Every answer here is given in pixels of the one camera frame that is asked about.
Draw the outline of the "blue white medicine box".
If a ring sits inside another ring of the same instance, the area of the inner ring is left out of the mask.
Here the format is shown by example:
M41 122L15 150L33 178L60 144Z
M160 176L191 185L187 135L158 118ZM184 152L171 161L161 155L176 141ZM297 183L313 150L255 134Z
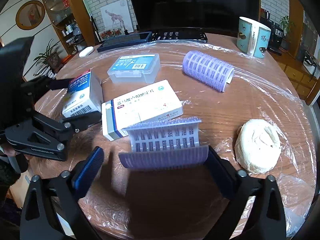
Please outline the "blue white medicine box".
M95 111L101 112L102 103L101 81L91 70L87 70L69 83L63 97L62 115L70 118Z

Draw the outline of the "purple hair roller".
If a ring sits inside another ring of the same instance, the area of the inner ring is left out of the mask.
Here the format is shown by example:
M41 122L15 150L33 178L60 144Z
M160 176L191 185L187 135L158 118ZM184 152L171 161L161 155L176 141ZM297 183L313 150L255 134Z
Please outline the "purple hair roller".
M208 146L201 146L196 116L142 122L126 129L131 152L119 153L121 164L131 170L163 170L203 164Z
M234 74L233 65L196 50L187 52L183 59L182 70L185 75L218 92L225 91L226 85L231 83Z

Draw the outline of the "potted plant on stand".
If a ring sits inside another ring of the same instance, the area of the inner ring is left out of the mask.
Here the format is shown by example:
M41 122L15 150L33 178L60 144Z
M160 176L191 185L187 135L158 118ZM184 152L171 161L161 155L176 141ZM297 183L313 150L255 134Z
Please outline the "potted plant on stand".
M47 46L46 51L44 53L39 53L37 57L34 59L34 63L45 64L50 67L50 69L54 72L61 64L61 58L59 57L57 50L54 50L57 44L52 44L53 39L50 39Z

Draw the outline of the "white mouse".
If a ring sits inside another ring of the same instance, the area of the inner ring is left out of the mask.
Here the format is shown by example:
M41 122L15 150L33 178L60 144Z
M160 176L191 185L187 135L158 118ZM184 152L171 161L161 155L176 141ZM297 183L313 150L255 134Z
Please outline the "white mouse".
M93 53L93 51L94 51L94 47L93 46L86 47L85 49L80 51L79 57L80 58L86 57L86 56L90 55L91 53Z

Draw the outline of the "cream crumpled paper ball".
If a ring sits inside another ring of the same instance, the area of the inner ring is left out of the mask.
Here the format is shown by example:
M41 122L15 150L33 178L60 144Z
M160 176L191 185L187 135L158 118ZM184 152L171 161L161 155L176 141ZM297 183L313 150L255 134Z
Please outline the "cream crumpled paper ball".
M251 119L238 130L234 146L236 161L251 173L266 173L273 169L281 154L276 129L263 119Z

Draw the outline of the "giraffe picture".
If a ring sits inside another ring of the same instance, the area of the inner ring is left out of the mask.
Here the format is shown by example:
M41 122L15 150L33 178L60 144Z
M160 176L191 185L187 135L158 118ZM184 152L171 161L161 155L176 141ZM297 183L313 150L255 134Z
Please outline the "giraffe picture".
M104 29L99 33L103 40L134 32L127 0L119 0L100 8Z

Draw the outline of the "clear plastic case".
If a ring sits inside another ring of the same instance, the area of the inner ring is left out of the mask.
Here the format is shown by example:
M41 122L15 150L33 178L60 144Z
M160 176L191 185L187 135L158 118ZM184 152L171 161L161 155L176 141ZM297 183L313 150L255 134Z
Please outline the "clear plastic case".
M159 54L120 56L107 71L113 83L143 82L154 83L160 70Z

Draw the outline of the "black keyboard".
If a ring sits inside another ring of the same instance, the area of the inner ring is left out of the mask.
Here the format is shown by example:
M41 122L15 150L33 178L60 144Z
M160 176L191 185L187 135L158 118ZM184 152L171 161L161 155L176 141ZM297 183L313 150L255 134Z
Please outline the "black keyboard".
M207 43L208 38L201 29L171 29L153 31L151 41L194 41Z

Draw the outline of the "teal patterned mug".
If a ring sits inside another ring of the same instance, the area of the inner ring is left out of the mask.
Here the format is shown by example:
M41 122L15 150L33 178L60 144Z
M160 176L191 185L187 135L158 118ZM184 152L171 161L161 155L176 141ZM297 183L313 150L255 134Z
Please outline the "teal patterned mug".
M263 59L267 52L271 29L260 22L239 17L236 46L245 54Z

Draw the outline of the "black television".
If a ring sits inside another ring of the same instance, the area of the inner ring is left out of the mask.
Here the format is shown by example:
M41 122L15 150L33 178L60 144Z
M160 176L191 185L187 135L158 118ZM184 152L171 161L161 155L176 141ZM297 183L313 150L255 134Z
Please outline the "black television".
M258 20L260 0L131 0L140 30L203 29L235 35L241 16Z

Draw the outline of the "green plant by window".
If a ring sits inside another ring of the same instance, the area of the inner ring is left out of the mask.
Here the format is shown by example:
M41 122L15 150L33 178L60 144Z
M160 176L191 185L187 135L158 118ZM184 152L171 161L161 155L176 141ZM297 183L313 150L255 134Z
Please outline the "green plant by window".
M295 23L290 20L289 15L283 16L280 19L280 26L283 29L283 40L281 42L281 48L288 51L290 45L290 33L292 27L295 27Z

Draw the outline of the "round wall picture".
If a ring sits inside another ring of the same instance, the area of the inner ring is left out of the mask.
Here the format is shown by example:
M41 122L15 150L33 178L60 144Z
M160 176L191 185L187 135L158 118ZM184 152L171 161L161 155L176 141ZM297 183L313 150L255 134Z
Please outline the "round wall picture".
M44 5L37 0L31 0L24 3L18 10L15 21L22 30L31 30L36 28L44 19Z

